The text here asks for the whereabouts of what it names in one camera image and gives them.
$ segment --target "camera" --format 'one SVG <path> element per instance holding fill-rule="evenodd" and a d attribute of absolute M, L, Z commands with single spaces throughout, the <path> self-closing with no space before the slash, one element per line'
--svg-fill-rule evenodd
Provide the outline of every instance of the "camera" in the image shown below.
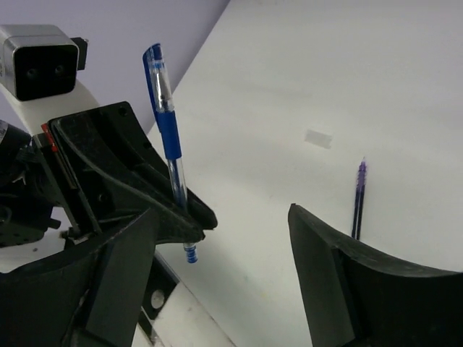
<path fill-rule="evenodd" d="M 55 25 L 0 25 L 0 83 L 20 101 L 69 93 L 79 52 Z"/>

